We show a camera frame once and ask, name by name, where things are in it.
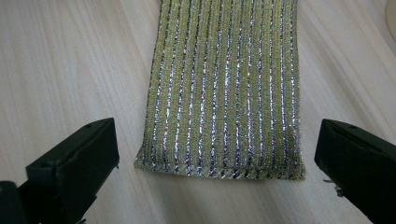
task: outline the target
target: light wood surface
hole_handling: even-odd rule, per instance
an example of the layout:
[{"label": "light wood surface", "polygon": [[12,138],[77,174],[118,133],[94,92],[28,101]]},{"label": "light wood surface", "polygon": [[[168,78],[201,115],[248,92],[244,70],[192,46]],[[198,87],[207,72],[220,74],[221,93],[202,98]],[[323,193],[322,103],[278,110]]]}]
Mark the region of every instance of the light wood surface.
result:
[{"label": "light wood surface", "polygon": [[396,43],[387,0],[299,0],[305,182],[213,180],[133,167],[159,0],[0,1],[0,179],[80,126],[116,120],[120,169],[88,223],[370,223],[314,163],[323,118],[396,143]]}]

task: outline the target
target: yellow-green fabric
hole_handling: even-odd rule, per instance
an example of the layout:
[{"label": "yellow-green fabric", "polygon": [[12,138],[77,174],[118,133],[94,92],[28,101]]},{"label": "yellow-green fabric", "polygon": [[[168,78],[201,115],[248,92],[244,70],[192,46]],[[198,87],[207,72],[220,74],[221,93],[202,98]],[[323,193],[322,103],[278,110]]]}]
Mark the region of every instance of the yellow-green fabric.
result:
[{"label": "yellow-green fabric", "polygon": [[134,166],[304,179],[296,0],[163,0]]}]

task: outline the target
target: silver stripe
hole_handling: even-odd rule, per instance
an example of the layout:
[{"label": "silver stripe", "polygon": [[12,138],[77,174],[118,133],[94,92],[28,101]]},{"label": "silver stripe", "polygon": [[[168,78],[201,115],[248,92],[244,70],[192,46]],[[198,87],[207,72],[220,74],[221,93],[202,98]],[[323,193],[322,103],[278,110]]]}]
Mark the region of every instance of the silver stripe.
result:
[{"label": "silver stripe", "polygon": [[[244,11],[244,1],[241,3],[241,12]],[[239,36],[238,36],[238,48],[237,48],[237,60],[236,60],[236,103],[235,103],[235,112],[236,112],[236,149],[235,149],[235,160],[234,160],[234,167],[240,167],[242,165],[242,158],[241,158],[241,148],[240,148],[240,124],[239,124],[239,106],[241,101],[241,96],[239,94],[240,88],[240,79],[241,79],[241,46],[242,46],[242,26],[243,26],[243,15],[240,17],[239,21]],[[237,178],[240,175],[239,171],[233,174],[234,178]]]},{"label": "silver stripe", "polygon": [[[274,67],[273,67],[273,47],[274,47],[274,7],[275,0],[271,5],[271,22],[270,22],[270,111],[271,111],[271,135],[272,135],[272,150],[273,160],[276,157],[276,136],[275,136],[275,114],[274,114]],[[273,163],[273,169],[276,169],[276,163]]]},{"label": "silver stripe", "polygon": [[189,3],[189,18],[187,21],[187,31],[186,31],[186,39],[184,40],[184,50],[183,50],[183,68],[181,73],[179,91],[178,91],[178,110],[177,110],[177,131],[175,136],[175,173],[178,172],[178,138],[180,134],[180,120],[181,120],[181,108],[183,102],[183,84],[184,84],[184,76],[186,74],[186,56],[187,56],[187,43],[190,37],[190,23],[191,23],[191,0]]},{"label": "silver stripe", "polygon": [[[202,20],[202,13],[199,13],[199,20]],[[198,39],[198,34],[199,34],[199,28],[200,28],[200,22],[198,22],[197,29],[196,29],[196,34],[195,34],[195,40]],[[190,175],[192,172],[192,167],[191,167],[191,123],[192,123],[192,105],[193,105],[193,96],[194,96],[194,91],[195,91],[195,70],[196,70],[196,60],[197,60],[197,51],[198,51],[198,41],[195,42],[194,46],[194,54],[193,54],[193,60],[192,60],[192,69],[191,69],[191,95],[190,95],[190,105],[189,105],[189,129],[187,133],[187,146],[186,146],[186,158],[185,158],[185,164],[186,164],[186,175]]]},{"label": "silver stripe", "polygon": [[262,136],[262,71],[263,69],[263,64],[262,64],[262,29],[264,26],[264,8],[265,4],[262,1],[262,15],[260,18],[260,42],[259,42],[259,118],[260,118],[260,123],[259,123],[259,133],[260,133],[260,166],[262,166],[262,161],[264,158],[265,154],[265,148],[263,144],[263,136]]},{"label": "silver stripe", "polygon": [[293,150],[293,155],[294,155],[294,165],[297,167],[299,165],[298,163],[298,147],[299,147],[299,134],[298,134],[298,118],[297,118],[297,97],[296,96],[296,71],[294,70],[294,25],[293,25],[293,19],[294,19],[294,10],[295,10],[295,5],[293,6],[293,9],[291,10],[290,13],[290,52],[291,52],[291,104],[292,104],[292,127],[293,127],[293,140],[294,140],[294,150]]},{"label": "silver stripe", "polygon": [[[171,11],[172,11],[172,0],[170,0],[169,2],[169,10],[168,10],[168,17],[167,17],[167,21],[166,21],[166,35],[168,36],[168,32],[169,32],[169,21],[170,21],[170,17],[171,17]],[[164,39],[163,41],[163,45],[165,46],[167,38]],[[163,54],[161,56],[161,69],[160,69],[160,74],[159,74],[159,81],[158,81],[158,90],[157,90],[157,99],[155,101],[155,114],[154,114],[154,128],[153,128],[153,135],[152,135],[152,145],[151,145],[151,170],[152,171],[156,171],[157,170],[157,125],[160,122],[160,95],[161,95],[161,91],[162,91],[162,86],[161,83],[163,82],[163,69],[165,68],[165,64],[164,64],[164,59],[165,57],[165,50],[163,50]]]},{"label": "silver stripe", "polygon": [[232,42],[232,27],[233,27],[233,4],[234,2],[231,2],[231,13],[230,13],[230,25],[229,25],[229,30],[228,30],[228,40],[227,40],[227,60],[225,64],[225,78],[224,78],[224,155],[223,155],[223,176],[224,178],[227,174],[225,174],[225,171],[228,167],[228,106],[229,106],[229,91],[230,91],[230,79],[231,76],[229,76],[230,73],[230,64],[231,64],[231,42]]},{"label": "silver stripe", "polygon": [[287,121],[286,121],[286,105],[285,105],[285,64],[284,64],[284,10],[285,0],[282,0],[282,8],[280,12],[280,85],[281,85],[281,99],[282,99],[282,132],[283,132],[283,149],[284,149],[284,162],[289,170],[288,163],[288,138],[287,138]]},{"label": "silver stripe", "polygon": [[[176,23],[176,34],[175,34],[175,43],[178,40],[178,32],[180,30],[180,11],[181,6],[178,6],[177,12],[177,23]],[[167,154],[167,137],[168,137],[168,130],[169,130],[169,115],[171,110],[171,97],[172,97],[172,88],[174,84],[174,73],[175,73],[175,58],[176,58],[176,44],[174,45],[173,52],[172,52],[172,64],[171,64],[171,74],[169,75],[169,85],[168,85],[168,96],[167,96],[167,105],[166,105],[166,120],[165,120],[165,133],[163,134],[163,171],[169,172],[169,160],[166,158]]]},{"label": "silver stripe", "polygon": [[203,135],[204,135],[204,116],[205,116],[205,91],[206,91],[206,68],[207,68],[207,53],[209,51],[209,44],[208,44],[208,38],[209,38],[209,25],[210,25],[210,20],[211,20],[211,9],[209,10],[209,17],[208,17],[208,23],[207,23],[207,34],[206,34],[206,41],[205,41],[205,56],[204,56],[204,71],[203,71],[203,76],[202,76],[202,92],[201,92],[201,104],[200,104],[200,109],[201,109],[201,114],[199,118],[199,142],[198,142],[198,175],[203,175],[202,173],[202,168],[203,168],[203,157],[205,155],[203,154]]},{"label": "silver stripe", "polygon": [[212,146],[210,149],[210,163],[212,165],[211,169],[210,169],[210,173],[209,176],[212,176],[216,173],[217,170],[217,155],[216,155],[216,149],[215,149],[215,142],[216,142],[216,119],[217,119],[217,108],[218,108],[218,77],[219,77],[219,50],[221,49],[221,45],[220,45],[220,39],[221,39],[221,35],[222,35],[222,31],[221,31],[221,23],[224,20],[223,18],[223,3],[224,0],[220,1],[220,9],[219,9],[219,14],[220,19],[218,22],[218,40],[217,40],[217,44],[216,44],[216,63],[215,63],[215,72],[213,74],[213,102],[212,102]]},{"label": "silver stripe", "polygon": [[250,27],[249,27],[249,37],[248,37],[248,70],[247,70],[247,114],[248,114],[248,122],[247,122],[247,140],[248,140],[248,161],[247,161],[247,166],[251,166],[253,163],[253,157],[254,157],[254,144],[253,144],[253,115],[252,115],[252,110],[251,110],[251,104],[252,104],[252,99],[251,99],[251,84],[250,84],[250,74],[251,74],[251,69],[252,69],[252,36],[253,36],[253,25],[254,25],[254,0],[251,0],[251,15],[250,15]]}]

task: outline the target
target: woven textile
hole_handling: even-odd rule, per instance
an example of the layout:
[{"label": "woven textile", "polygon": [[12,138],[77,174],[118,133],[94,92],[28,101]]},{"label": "woven textile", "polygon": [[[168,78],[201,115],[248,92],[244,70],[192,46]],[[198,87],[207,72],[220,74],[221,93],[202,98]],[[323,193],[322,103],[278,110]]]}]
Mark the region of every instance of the woven textile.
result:
[{"label": "woven textile", "polygon": [[304,178],[296,0],[163,0],[134,165]]}]

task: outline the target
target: wood grain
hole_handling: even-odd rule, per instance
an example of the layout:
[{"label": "wood grain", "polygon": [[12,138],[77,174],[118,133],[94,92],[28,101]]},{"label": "wood grain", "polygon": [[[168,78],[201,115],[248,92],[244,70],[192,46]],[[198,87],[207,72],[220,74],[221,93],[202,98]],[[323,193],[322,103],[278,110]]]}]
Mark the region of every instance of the wood grain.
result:
[{"label": "wood grain", "polygon": [[396,43],[386,0],[300,0],[305,182],[232,181],[136,170],[160,1],[0,1],[0,179],[85,123],[114,117],[120,169],[88,223],[369,223],[313,158],[323,118],[395,144]]}]

